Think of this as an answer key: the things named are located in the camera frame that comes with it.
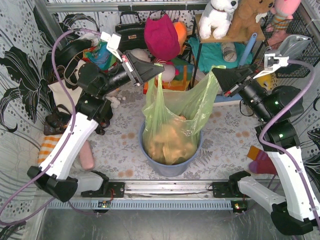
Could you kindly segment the green plastic trash bag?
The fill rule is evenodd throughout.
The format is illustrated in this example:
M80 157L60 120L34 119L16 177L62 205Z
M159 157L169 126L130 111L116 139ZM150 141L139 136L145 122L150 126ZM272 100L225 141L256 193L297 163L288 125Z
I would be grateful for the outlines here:
M161 74L148 82L142 143L153 161L177 165L195 155L219 87L212 72L188 91L164 89Z

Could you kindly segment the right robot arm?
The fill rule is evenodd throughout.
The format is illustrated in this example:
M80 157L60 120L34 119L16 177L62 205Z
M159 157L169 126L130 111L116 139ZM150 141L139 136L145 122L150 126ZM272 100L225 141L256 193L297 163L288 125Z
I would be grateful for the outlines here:
M308 181L300 141L290 117L302 109L307 89L280 86L268 94L257 78L271 69L266 67L260 72L256 69L254 64L242 69L214 66L211 73L226 95L239 94L262 121L255 129L256 134L276 169L284 195L258 183L245 171L229 179L235 191L252 198L270 214L283 235L304 235L320 225L320 203Z

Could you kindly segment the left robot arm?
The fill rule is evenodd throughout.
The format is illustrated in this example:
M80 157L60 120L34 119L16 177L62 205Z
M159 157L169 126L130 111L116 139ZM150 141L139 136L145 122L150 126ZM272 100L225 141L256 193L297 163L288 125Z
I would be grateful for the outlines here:
M84 176L71 177L72 164L92 132L103 134L110 118L111 103L106 95L132 83L141 86L164 71L154 64L126 51L120 62L107 73L94 63L79 68L77 85L83 94L79 98L68 126L55 148L40 166L31 166L27 175L42 191L65 203L76 193L83 197L104 197L109 191L109 178L96 170Z

